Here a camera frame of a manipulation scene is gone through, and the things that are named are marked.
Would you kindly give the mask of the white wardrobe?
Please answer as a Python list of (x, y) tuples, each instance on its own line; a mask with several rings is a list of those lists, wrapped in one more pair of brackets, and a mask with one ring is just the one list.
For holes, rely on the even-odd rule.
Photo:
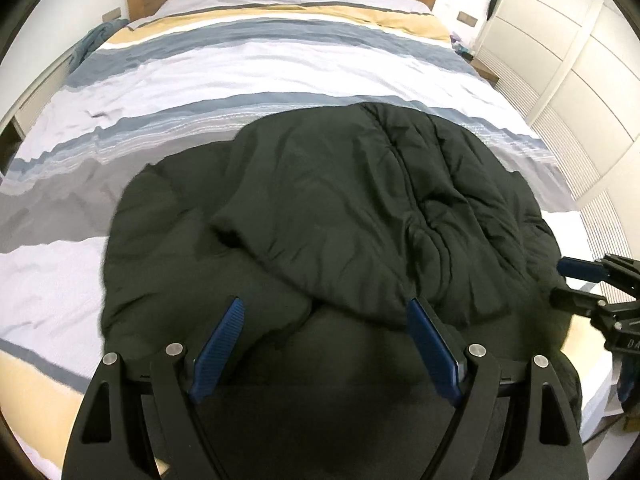
[(592, 252), (639, 255), (639, 39), (613, 0), (498, 0), (477, 56), (558, 161)]

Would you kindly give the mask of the wall switch plate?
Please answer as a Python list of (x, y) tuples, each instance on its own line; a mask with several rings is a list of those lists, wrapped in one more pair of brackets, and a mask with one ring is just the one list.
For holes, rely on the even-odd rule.
[(465, 12), (460, 11), (457, 15), (457, 20), (466, 26), (475, 27), (477, 24), (477, 19), (474, 16), (467, 14)]

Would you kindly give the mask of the blue cloth beside bed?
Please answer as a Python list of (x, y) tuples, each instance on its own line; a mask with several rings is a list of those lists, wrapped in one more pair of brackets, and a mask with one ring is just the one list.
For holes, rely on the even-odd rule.
[(84, 62), (91, 53), (93, 53), (95, 50), (98, 50), (99, 47), (104, 44), (104, 42), (107, 42), (107, 40), (109, 40), (111, 36), (114, 36), (116, 32), (119, 32), (128, 24), (128, 18), (116, 18), (116, 20), (103, 22), (95, 28), (89, 30), (86, 33), (86, 36), (79, 40), (76, 46), (73, 48), (73, 51), (70, 54), (68, 70), (71, 73), (77, 70), (78, 67), (81, 66), (82, 62)]

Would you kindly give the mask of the black puffer jacket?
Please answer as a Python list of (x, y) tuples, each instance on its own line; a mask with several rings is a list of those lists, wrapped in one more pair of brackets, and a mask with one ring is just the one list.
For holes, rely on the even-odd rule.
[(406, 329), (431, 306), (503, 359), (562, 355), (560, 250), (524, 178), (462, 127), (380, 103), (271, 115), (144, 167), (108, 238), (102, 333), (128, 359), (240, 298), (198, 408), (235, 479), (415, 479), (452, 415)]

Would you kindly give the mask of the white low shelf unit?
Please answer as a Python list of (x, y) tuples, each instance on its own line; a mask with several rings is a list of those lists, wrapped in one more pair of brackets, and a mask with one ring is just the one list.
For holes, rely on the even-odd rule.
[(1, 118), (1, 177), (14, 159), (42, 110), (70, 73), (70, 59), (75, 46), (56, 58), (20, 95)]

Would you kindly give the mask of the wooden nightstand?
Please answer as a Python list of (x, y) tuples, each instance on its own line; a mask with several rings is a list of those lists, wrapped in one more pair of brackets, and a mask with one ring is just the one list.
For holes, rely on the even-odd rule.
[(495, 87), (498, 84), (499, 76), (483, 62), (480, 62), (477, 58), (472, 58), (469, 64), (477, 72), (477, 75), (485, 79), (491, 87)]

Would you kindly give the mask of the striped bed cover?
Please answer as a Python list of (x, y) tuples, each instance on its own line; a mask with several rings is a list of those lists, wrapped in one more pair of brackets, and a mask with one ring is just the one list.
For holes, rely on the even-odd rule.
[(585, 231), (552, 151), (412, 0), (170, 0), (91, 53), (44, 107), (1, 185), (1, 411), (40, 474), (68, 441), (103, 357), (103, 265), (146, 166), (292, 110), (380, 103), (473, 133), (533, 191), (560, 256)]

